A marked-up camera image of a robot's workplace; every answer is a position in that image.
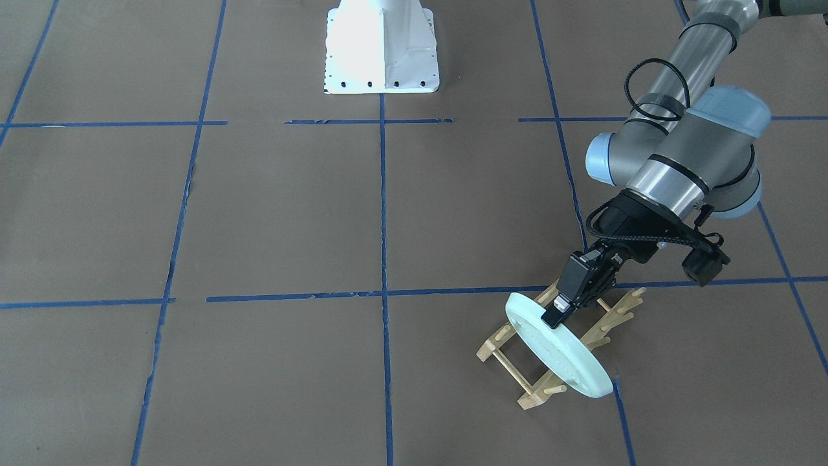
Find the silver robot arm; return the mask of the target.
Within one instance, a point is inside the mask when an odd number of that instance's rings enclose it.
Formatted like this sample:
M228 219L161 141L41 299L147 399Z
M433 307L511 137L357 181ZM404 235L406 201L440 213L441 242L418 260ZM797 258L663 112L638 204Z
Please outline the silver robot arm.
M624 263L647 263L662 243L683 245L685 275L704 287L730 263L724 239L703 233L710 217L750 212L762 195L754 143L772 119L755 94L715 83L740 38L769 17L826 15L825 1L699 1L648 92L633 98L615 133L588 147L589 176L619 193L583 222L594 244L568 259L541 320L557 328L615 286Z

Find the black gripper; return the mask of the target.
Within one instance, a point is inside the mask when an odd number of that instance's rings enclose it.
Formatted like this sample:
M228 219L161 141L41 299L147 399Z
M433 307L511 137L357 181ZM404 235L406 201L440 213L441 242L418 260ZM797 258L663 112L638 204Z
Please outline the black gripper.
M633 191L621 191L592 211L592 235L603 247L615 248L646 263L660 243L683 244L679 219L671 210ZM615 260L604 250L576 251L557 281L557 296L545 307L542 321L556 329L578 309L602 298L615 283Z

